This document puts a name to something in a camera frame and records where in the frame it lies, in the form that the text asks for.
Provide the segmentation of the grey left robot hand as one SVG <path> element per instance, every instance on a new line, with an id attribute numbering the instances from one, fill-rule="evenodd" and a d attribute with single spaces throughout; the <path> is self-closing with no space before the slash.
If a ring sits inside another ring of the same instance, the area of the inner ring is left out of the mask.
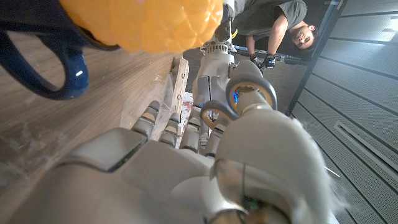
<path id="1" fill-rule="evenodd" d="M 193 81 L 193 99 L 202 96 L 204 102 L 210 100 L 227 104 L 226 86 L 230 75 L 254 74 L 263 77 L 261 71 L 250 60 L 236 63 L 231 54 L 206 54 L 201 58 L 200 69 Z"/>

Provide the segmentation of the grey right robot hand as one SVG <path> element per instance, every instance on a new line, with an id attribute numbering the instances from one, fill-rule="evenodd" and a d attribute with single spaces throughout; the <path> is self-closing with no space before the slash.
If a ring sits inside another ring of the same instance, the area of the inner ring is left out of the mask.
<path id="1" fill-rule="evenodd" d="M 132 149 L 115 171 L 60 161 L 10 223 L 328 223 L 338 206 L 323 156 L 302 124 L 256 91 L 233 99 L 239 118 L 214 157 L 114 129 L 80 151 Z"/>

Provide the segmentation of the person's black gloved hand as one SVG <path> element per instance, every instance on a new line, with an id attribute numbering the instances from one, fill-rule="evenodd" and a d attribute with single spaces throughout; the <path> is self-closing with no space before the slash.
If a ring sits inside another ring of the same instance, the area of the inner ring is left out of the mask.
<path id="1" fill-rule="evenodd" d="M 261 64 L 261 69 L 274 68 L 275 67 L 276 56 L 272 54 L 267 54 L 266 58 Z"/>
<path id="2" fill-rule="evenodd" d="M 257 67 L 261 67 L 262 62 L 258 59 L 256 54 L 251 54 L 249 59 L 252 63 L 254 63 Z"/>

